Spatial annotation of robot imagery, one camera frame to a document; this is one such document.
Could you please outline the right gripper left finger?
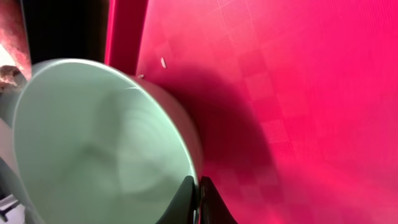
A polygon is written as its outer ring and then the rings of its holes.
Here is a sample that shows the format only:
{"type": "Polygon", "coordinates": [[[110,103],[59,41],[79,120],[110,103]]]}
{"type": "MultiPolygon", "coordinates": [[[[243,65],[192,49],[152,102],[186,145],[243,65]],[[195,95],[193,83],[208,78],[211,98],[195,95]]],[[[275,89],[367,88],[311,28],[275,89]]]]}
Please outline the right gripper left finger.
{"type": "Polygon", "coordinates": [[[194,179],[188,175],[156,224],[194,224],[197,205],[195,193],[194,179]]]}

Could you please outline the orange carrot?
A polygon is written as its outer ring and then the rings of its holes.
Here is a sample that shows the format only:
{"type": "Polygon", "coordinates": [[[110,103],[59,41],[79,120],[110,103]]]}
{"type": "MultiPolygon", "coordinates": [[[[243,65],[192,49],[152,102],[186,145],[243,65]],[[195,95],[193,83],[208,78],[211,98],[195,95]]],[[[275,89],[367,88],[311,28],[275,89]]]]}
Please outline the orange carrot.
{"type": "Polygon", "coordinates": [[[1,0],[1,66],[17,67],[27,80],[32,77],[29,45],[21,2],[1,0]]]}

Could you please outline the mint green bowl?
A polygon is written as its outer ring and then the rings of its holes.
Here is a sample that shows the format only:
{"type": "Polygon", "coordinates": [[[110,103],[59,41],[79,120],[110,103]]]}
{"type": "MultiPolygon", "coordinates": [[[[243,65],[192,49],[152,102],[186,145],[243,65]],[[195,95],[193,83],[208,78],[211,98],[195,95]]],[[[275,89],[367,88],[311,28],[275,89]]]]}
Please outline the mint green bowl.
{"type": "Polygon", "coordinates": [[[34,65],[12,129],[40,223],[155,223],[203,170],[197,130],[173,96],[90,60],[34,65]]]}

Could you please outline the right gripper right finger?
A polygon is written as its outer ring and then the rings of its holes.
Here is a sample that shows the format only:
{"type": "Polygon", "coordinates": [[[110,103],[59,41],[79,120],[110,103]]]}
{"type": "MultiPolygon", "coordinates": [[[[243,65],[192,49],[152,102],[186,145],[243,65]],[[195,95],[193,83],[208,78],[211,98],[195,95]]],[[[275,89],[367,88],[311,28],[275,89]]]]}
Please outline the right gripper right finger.
{"type": "Polygon", "coordinates": [[[200,190],[201,224],[238,224],[209,177],[203,176],[201,178],[200,190]]]}

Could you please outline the brown food scrap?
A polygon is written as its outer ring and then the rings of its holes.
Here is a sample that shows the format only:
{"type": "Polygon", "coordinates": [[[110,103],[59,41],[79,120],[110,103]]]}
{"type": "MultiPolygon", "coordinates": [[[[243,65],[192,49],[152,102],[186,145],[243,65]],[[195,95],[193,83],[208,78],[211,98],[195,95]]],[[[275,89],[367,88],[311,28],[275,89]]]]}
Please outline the brown food scrap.
{"type": "Polygon", "coordinates": [[[1,66],[1,89],[19,88],[24,82],[24,76],[16,66],[1,66]]]}

